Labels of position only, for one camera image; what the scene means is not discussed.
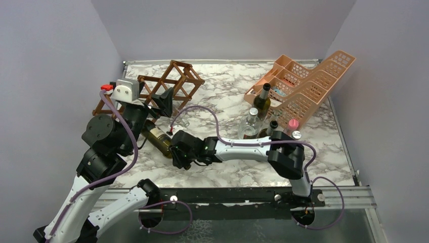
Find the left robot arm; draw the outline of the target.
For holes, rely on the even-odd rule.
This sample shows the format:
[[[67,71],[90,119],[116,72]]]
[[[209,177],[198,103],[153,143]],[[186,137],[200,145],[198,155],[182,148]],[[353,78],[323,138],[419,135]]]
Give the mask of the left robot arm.
[[[126,214],[161,203],[159,188],[143,179],[125,196],[94,211],[94,205],[115,179],[133,165],[124,158],[138,158],[137,139],[147,118],[172,115],[174,89],[153,95],[155,107],[140,101],[144,83],[119,79],[103,85],[100,97],[114,116],[99,114],[87,124],[82,135],[89,146],[79,163],[73,185],[59,212],[46,226],[35,230],[37,242],[96,242]]]

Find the green wine bottle cream label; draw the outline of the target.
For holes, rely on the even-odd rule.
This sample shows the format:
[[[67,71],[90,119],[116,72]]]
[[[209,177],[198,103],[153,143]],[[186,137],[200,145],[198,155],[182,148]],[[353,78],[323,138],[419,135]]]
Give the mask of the green wine bottle cream label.
[[[142,128],[141,134],[155,146],[166,158],[172,158],[169,147],[171,138],[163,130],[156,126],[154,122],[147,119]]]

